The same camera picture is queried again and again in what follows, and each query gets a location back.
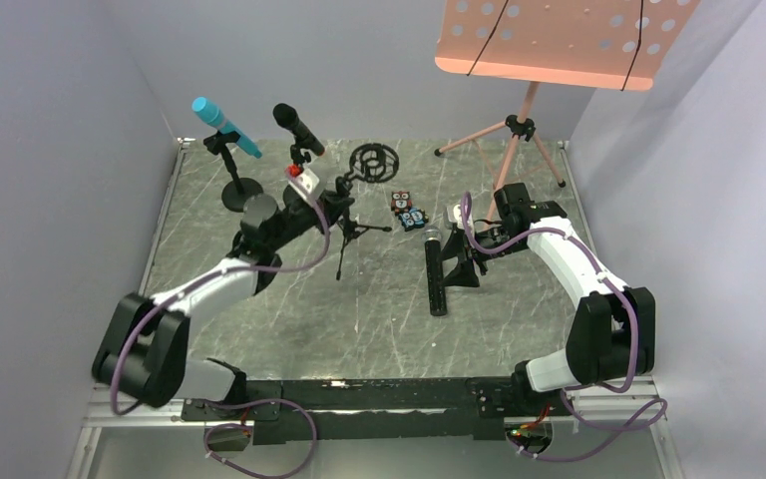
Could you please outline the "black tripod shock-mount stand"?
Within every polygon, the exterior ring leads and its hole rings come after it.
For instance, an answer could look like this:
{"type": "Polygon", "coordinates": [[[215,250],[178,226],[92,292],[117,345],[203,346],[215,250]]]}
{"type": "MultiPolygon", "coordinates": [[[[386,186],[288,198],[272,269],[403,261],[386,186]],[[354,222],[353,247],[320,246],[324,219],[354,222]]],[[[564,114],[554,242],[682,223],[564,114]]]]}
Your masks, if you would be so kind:
{"type": "MultiPolygon", "coordinates": [[[[351,200],[350,192],[354,182],[366,184],[382,184],[392,180],[399,170],[400,158],[394,149],[381,143],[367,143],[357,147],[349,158],[349,171],[335,181],[336,192],[339,196],[351,200]]],[[[390,233],[391,227],[370,226],[360,224],[350,217],[346,208],[335,223],[342,232],[342,242],[339,254],[339,264],[335,279],[340,280],[344,253],[347,246],[369,231],[390,233]]]]}

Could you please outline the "black round-base mic stand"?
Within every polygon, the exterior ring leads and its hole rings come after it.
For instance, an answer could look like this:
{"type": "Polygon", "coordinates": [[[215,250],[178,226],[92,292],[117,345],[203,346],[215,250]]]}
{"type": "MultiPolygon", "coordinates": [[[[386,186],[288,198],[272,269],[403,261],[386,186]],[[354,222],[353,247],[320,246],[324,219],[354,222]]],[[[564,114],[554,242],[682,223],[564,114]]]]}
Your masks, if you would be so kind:
{"type": "Polygon", "coordinates": [[[305,171],[305,165],[311,162],[311,153],[297,143],[290,146],[289,153],[292,165],[286,169],[286,172],[290,177],[297,178],[305,171]]]}
{"type": "Polygon", "coordinates": [[[238,174],[237,166],[228,144],[235,143],[239,139],[239,133],[222,133],[217,131],[215,134],[202,140],[206,149],[211,154],[217,155],[222,159],[225,169],[230,175],[230,182],[222,189],[221,202],[226,209],[236,213],[241,213],[244,210],[244,204],[248,198],[263,192],[259,182],[251,178],[241,177],[238,174]]]}

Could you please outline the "black microphone orange end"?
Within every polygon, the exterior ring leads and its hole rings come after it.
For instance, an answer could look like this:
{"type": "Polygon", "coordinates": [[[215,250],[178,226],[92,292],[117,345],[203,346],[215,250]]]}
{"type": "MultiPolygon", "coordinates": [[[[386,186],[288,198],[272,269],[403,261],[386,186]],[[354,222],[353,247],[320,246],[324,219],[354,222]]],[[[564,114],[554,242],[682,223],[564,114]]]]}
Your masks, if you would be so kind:
{"type": "Polygon", "coordinates": [[[300,120],[297,111],[284,103],[274,106],[272,116],[277,125],[292,134],[300,149],[308,150],[317,157],[325,154],[324,145],[300,120]]]}

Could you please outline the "blue microphone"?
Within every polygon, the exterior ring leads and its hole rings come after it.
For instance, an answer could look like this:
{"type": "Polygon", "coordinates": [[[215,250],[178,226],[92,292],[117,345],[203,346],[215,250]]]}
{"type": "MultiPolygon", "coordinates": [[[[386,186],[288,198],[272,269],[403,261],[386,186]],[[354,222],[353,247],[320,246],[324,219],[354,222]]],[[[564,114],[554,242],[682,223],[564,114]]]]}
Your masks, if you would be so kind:
{"type": "Polygon", "coordinates": [[[223,135],[236,136],[234,142],[248,155],[257,159],[262,157],[262,152],[257,144],[230,121],[215,102],[207,97],[197,97],[191,103],[191,110],[203,123],[213,127],[223,135]]]}

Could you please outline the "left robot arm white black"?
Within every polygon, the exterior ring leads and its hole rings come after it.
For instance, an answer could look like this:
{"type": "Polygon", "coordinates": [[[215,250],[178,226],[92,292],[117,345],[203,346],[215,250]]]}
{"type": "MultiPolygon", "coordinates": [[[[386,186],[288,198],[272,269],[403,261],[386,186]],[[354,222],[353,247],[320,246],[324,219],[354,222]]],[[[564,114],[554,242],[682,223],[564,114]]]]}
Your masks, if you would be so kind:
{"type": "Polygon", "coordinates": [[[91,368],[113,400],[124,393],[154,408],[174,399],[204,400],[219,409],[245,405],[245,372],[218,359],[191,358],[192,337],[286,272],[281,248],[310,230],[328,236],[355,202],[329,190],[307,201],[286,188],[284,197],[285,207],[267,194],[248,198],[230,251],[212,269],[171,290],[132,292],[118,302],[91,368]]]}

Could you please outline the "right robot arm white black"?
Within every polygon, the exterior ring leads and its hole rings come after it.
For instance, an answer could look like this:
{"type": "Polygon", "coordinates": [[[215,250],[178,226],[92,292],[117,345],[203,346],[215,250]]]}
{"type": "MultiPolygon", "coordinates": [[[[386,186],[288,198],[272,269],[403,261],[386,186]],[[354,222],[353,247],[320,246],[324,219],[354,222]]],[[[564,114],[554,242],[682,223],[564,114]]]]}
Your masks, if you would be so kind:
{"type": "Polygon", "coordinates": [[[554,201],[531,199],[525,185],[494,193],[499,219],[476,231],[472,199],[464,194],[446,211],[451,233],[442,258],[457,265],[445,286],[477,287],[490,260],[530,251],[560,282],[574,308],[565,345],[516,367],[527,392],[547,393],[602,385],[623,392],[655,363],[655,299],[645,287],[631,287],[585,245],[554,201]]]}

